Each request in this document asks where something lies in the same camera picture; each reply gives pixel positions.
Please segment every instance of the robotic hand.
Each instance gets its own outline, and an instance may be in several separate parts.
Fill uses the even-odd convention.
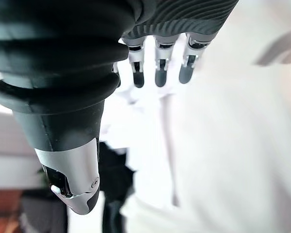
[[[89,213],[98,199],[100,120],[119,85],[114,62],[129,56],[142,87],[144,40],[154,35],[155,82],[164,86],[173,45],[187,33],[179,75],[187,83],[237,1],[0,0],[0,104],[13,110],[52,191],[74,212]]]

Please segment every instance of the black plastic part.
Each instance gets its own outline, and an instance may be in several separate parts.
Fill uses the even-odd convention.
[[[193,71],[194,71],[194,69],[192,67],[181,66],[180,73],[179,73],[180,83],[182,83],[182,84],[188,83],[192,78]]]
[[[238,0],[157,0],[148,21],[125,35],[135,39],[147,35],[173,36],[199,33],[199,41],[211,41],[225,23]]]
[[[62,195],[64,195],[67,198],[72,197],[72,194],[69,188],[68,179],[64,174],[44,165],[43,165],[43,170],[46,174],[50,187],[54,185],[60,189],[60,192]]]
[[[96,193],[87,201],[89,212],[91,212],[93,208],[95,207],[95,205],[97,204],[99,192],[100,192],[100,186],[98,187],[98,190],[96,191]]]
[[[163,87],[166,84],[167,71],[166,70],[156,70],[155,72],[155,84],[158,87]]]
[[[135,87],[141,88],[145,84],[145,77],[143,72],[133,73]]]
[[[158,87],[163,87],[167,81],[167,71],[164,70],[166,66],[166,60],[160,59],[160,69],[155,72],[155,84]]]
[[[117,76],[118,76],[119,79],[120,79],[120,82],[118,83],[117,87],[120,87],[120,86],[121,86],[121,77],[120,77],[120,74],[119,74],[119,73],[116,73],[116,74],[117,74]]]

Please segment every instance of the black object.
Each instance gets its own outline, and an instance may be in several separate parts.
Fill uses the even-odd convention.
[[[66,233],[67,207],[50,190],[26,190],[20,199],[23,233]]]
[[[158,87],[163,87],[165,86],[167,81],[167,71],[160,69],[160,70],[156,70],[155,72],[155,84]]]
[[[143,72],[137,71],[137,72],[133,73],[133,77],[134,77],[135,87],[141,88],[141,87],[144,86],[145,77],[144,77],[144,73]]]
[[[174,36],[194,32],[200,34],[201,41],[211,41],[237,2],[238,0],[157,0],[154,16],[137,25],[125,38]]]
[[[120,208],[131,189],[133,172],[125,166],[126,154],[117,154],[105,143],[100,143],[99,147],[100,187],[105,194],[102,232],[122,233],[124,217],[120,214]]]

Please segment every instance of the ribbed black cover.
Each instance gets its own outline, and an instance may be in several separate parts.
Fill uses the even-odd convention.
[[[157,0],[155,15],[124,37],[172,36],[184,32],[217,33],[238,0]]]

